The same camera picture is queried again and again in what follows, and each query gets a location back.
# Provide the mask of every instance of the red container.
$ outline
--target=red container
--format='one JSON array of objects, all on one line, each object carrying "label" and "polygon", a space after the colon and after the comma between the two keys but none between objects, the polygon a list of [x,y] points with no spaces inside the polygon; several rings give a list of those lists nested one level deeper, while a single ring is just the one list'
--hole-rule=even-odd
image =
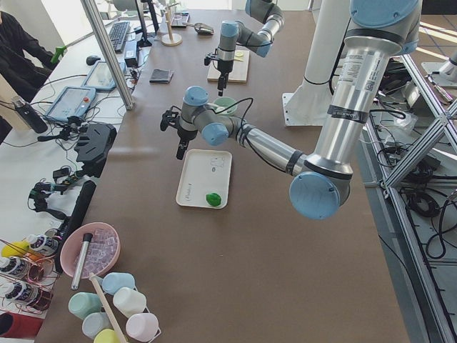
[{"label": "red container", "polygon": [[19,313],[0,314],[0,337],[34,339],[43,324],[43,319]]}]

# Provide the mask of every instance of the pink bowl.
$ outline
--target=pink bowl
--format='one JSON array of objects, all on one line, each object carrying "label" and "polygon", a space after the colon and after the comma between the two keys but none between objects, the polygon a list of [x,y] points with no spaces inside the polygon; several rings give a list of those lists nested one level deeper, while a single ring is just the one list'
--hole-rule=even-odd
[{"label": "pink bowl", "polygon": [[109,224],[95,222],[83,225],[79,229],[77,229],[73,234],[70,235],[69,238],[64,243],[64,246],[61,250],[60,255],[60,263],[62,265],[62,269],[64,270],[65,274],[73,277],[74,270],[75,270],[75,259],[78,257],[79,252],[81,251],[81,246],[83,244],[83,235],[87,233],[95,234],[97,229],[108,230],[111,234],[114,235],[117,241],[116,251],[114,256],[112,257],[111,261],[109,261],[106,266],[103,265],[103,268],[95,273],[96,275],[103,275],[110,270],[113,265],[117,262],[119,255],[121,253],[121,242],[119,241],[119,236],[116,230]]}]

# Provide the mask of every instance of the black shirt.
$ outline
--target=black shirt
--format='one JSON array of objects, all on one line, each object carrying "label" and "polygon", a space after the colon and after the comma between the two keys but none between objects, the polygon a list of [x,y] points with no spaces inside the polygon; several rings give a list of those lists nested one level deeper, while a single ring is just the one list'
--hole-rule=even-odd
[{"label": "black shirt", "polygon": [[[26,101],[31,101],[39,88],[48,79],[55,64],[53,54],[24,31],[11,14],[0,11],[0,74],[14,91]],[[36,67],[24,56],[24,50],[36,57],[46,68]]]}]

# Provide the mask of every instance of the black mouse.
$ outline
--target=black mouse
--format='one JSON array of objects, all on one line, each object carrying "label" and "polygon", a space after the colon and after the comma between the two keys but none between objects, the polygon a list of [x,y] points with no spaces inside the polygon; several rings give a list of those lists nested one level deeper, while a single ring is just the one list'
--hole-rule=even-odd
[{"label": "black mouse", "polygon": [[97,55],[87,56],[86,63],[88,66],[93,66],[99,59],[101,59],[101,57]]}]

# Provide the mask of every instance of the keyboard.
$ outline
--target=keyboard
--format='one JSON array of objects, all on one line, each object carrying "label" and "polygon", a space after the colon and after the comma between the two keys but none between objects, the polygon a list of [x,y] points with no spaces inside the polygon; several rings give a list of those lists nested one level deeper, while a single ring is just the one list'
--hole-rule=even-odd
[{"label": "keyboard", "polygon": [[129,29],[129,21],[116,21],[109,30],[108,36],[115,52],[122,52],[124,50],[127,32],[129,32]]}]

